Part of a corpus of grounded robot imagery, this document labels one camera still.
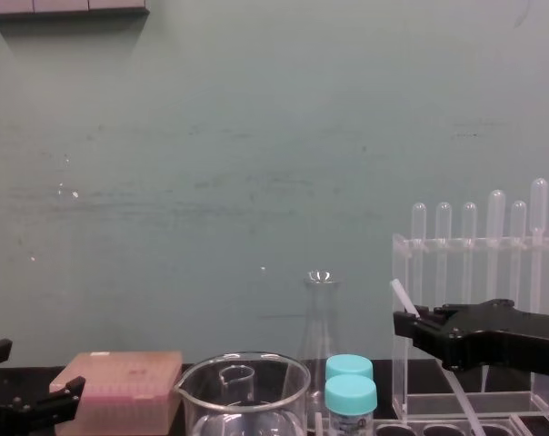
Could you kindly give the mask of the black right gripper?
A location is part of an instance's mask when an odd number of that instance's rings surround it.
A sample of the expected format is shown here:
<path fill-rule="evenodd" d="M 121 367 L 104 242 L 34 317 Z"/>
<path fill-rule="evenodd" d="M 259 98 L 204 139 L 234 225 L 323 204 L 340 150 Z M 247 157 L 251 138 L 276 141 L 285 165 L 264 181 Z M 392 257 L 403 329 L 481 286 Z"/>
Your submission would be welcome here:
<path fill-rule="evenodd" d="M 489 365 L 549 375 L 548 314 L 517 310 L 510 300 L 416 309 L 419 316 L 393 313 L 394 333 L 444 369 L 462 372 Z"/>

